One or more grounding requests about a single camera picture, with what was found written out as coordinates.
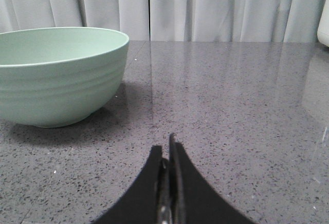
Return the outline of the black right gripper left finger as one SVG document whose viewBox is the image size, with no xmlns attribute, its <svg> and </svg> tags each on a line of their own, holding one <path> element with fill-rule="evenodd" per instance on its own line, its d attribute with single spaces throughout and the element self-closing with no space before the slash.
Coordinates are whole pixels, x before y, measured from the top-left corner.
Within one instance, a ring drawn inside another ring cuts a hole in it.
<svg viewBox="0 0 329 224">
<path fill-rule="evenodd" d="M 151 148 L 129 189 L 94 223 L 170 223 L 168 160 L 161 146 Z"/>
</svg>

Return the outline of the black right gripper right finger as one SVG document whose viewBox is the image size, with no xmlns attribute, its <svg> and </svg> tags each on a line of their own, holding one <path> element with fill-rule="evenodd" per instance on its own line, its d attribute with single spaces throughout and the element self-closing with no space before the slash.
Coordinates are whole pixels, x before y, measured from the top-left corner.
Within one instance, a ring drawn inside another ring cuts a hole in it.
<svg viewBox="0 0 329 224">
<path fill-rule="evenodd" d="M 169 136 L 172 223 L 252 223 L 202 177 L 176 135 Z"/>
</svg>

